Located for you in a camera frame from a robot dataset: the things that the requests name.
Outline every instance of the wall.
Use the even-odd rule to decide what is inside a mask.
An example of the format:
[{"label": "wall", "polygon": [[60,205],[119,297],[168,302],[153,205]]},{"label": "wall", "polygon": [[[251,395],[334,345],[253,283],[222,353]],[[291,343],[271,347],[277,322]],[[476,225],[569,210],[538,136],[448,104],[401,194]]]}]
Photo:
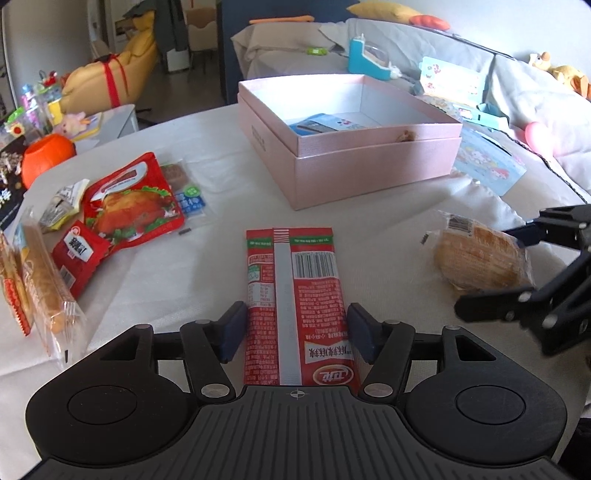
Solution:
[{"label": "wall", "polygon": [[61,74],[90,60],[86,0],[11,0],[2,14],[17,95],[39,70]]},{"label": "wall", "polygon": [[571,64],[591,75],[591,8],[583,0],[399,0],[447,20],[455,33],[529,59],[549,51],[553,65]]}]

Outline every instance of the white table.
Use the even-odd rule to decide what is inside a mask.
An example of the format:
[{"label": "white table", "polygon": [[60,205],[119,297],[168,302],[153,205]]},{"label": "white table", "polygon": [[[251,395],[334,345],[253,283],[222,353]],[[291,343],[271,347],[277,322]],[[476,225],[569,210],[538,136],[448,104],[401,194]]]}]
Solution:
[{"label": "white table", "polygon": [[112,108],[103,112],[103,120],[97,133],[76,142],[76,151],[80,155],[91,148],[100,147],[137,131],[139,126],[135,116],[135,105]]},{"label": "white table", "polygon": [[[459,321],[453,315],[453,292],[420,247],[423,233],[434,226],[434,210],[508,228],[521,221],[512,208],[531,218],[541,208],[580,203],[530,156],[523,158],[527,174],[504,197],[510,207],[469,178],[453,176],[295,212],[240,132],[237,108],[190,115],[94,148],[44,173],[28,192],[23,207],[33,206],[40,215],[62,185],[82,177],[98,179],[153,150],[161,161],[189,162],[216,213],[209,225],[120,251],[101,265],[80,299],[87,317],[100,322],[91,349],[137,323],[150,323],[156,332],[177,330],[190,320],[217,319],[235,300],[246,300],[245,230],[270,226],[332,226],[345,302],[358,301],[379,319],[405,320],[419,332],[439,333]],[[55,236],[48,238],[49,244],[55,241]],[[532,257],[540,282],[564,267],[544,246],[532,249]],[[566,261],[571,257],[564,256]],[[21,336],[4,303],[0,314],[0,478],[14,480],[38,461],[24,422],[27,402],[59,372],[45,358],[36,333]],[[591,372],[584,361],[589,346],[543,358],[532,336],[518,325],[467,327],[562,396],[569,422],[559,455],[589,390]],[[177,363],[162,371],[181,383],[183,370]],[[227,372],[239,390],[241,352]],[[429,373],[430,365],[413,365],[411,383]]]}]

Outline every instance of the screw head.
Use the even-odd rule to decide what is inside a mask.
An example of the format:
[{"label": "screw head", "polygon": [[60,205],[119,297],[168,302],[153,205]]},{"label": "screw head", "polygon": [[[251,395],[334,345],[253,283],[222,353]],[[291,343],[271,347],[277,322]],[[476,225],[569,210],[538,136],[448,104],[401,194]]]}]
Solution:
[{"label": "screw head", "polygon": [[524,302],[528,301],[530,298],[531,298],[531,292],[525,291],[521,295],[519,295],[519,298],[517,298],[517,301],[520,303],[524,303]]},{"label": "screw head", "polygon": [[558,317],[556,315],[548,315],[542,322],[542,328],[550,330],[556,325],[556,322],[558,322]]},{"label": "screw head", "polygon": [[363,389],[363,391],[366,395],[374,398],[389,397],[394,393],[392,387],[390,387],[390,385],[386,385],[385,383],[370,383]]},{"label": "screw head", "polygon": [[207,398],[222,398],[230,393],[230,388],[221,383],[210,383],[201,389],[201,395]]},{"label": "screw head", "polygon": [[579,325],[579,335],[584,334],[587,331],[587,327],[589,326],[589,319],[585,319]]}]

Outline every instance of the blue card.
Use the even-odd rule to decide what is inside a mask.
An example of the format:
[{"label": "blue card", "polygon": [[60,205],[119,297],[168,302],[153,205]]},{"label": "blue card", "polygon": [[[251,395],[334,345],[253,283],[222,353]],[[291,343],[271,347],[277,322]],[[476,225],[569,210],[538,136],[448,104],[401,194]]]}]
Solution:
[{"label": "blue card", "polygon": [[453,166],[479,180],[499,197],[527,171],[521,160],[513,157],[499,142],[467,127],[462,128],[462,143]]}]

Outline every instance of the green label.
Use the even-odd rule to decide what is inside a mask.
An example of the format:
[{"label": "green label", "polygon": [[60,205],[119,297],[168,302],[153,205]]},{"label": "green label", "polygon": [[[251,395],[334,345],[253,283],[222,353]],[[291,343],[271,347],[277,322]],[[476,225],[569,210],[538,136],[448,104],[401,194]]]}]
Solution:
[{"label": "green label", "polygon": [[273,246],[273,239],[267,238],[251,238],[247,241],[248,248],[271,248]]},{"label": "green label", "polygon": [[261,267],[258,265],[251,265],[248,267],[248,281],[260,281],[261,280]]},{"label": "green label", "polygon": [[183,192],[185,197],[195,198],[201,195],[201,190],[199,190],[196,186],[191,185],[189,188],[185,189]]},{"label": "green label", "polygon": [[291,245],[332,245],[332,235],[329,236],[294,236],[290,238]]}]

